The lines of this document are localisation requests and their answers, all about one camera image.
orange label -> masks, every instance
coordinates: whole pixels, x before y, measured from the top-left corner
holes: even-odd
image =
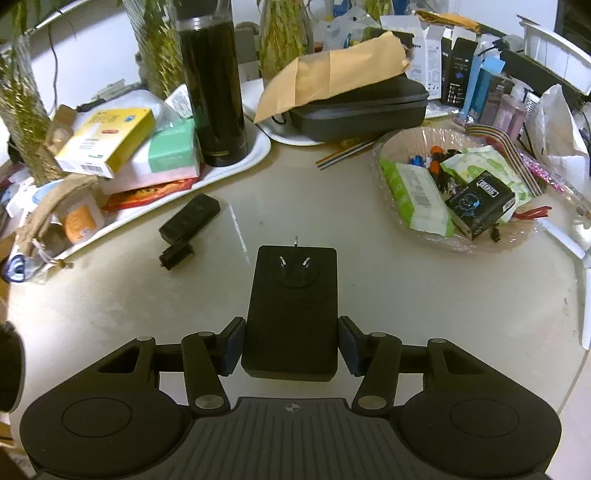
[[[95,219],[92,218],[88,205],[82,205],[73,212],[70,212],[61,221],[66,236],[75,244],[96,228]]]

cardboard box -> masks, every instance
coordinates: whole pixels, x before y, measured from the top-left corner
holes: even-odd
[[[201,158],[195,121],[183,120],[147,139],[114,179],[99,179],[99,185],[111,195],[195,178],[199,176]]]
[[[441,38],[445,32],[442,25],[431,25],[425,30],[416,15],[383,15],[382,28],[412,33],[410,67],[406,74],[411,80],[424,85],[429,100],[441,97]]]
[[[462,27],[447,29],[441,39],[441,102],[464,105],[472,59],[478,42],[476,34]]]
[[[57,164],[63,171],[112,179],[155,126],[149,108],[96,112],[56,155]]]

bottle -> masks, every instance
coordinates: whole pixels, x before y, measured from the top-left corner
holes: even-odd
[[[523,102],[511,95],[504,94],[501,97],[501,105],[492,126],[503,130],[511,140],[515,141],[519,136],[526,115],[527,107]]]
[[[248,154],[230,0],[177,0],[178,31],[205,163],[226,167]]]
[[[266,86],[293,59],[314,53],[314,35],[304,0],[262,0],[259,9],[261,77]]]

pink bottle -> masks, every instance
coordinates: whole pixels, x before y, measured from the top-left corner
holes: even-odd
[[[505,94],[501,97],[501,105],[492,126],[506,132],[514,142],[519,136],[526,115],[527,107],[523,102]]]

white box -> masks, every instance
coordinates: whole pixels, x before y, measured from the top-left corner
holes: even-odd
[[[431,25],[425,30],[416,15],[383,15],[382,28],[414,35],[410,67],[407,76],[424,85],[429,100],[441,98],[441,38],[442,25]]]

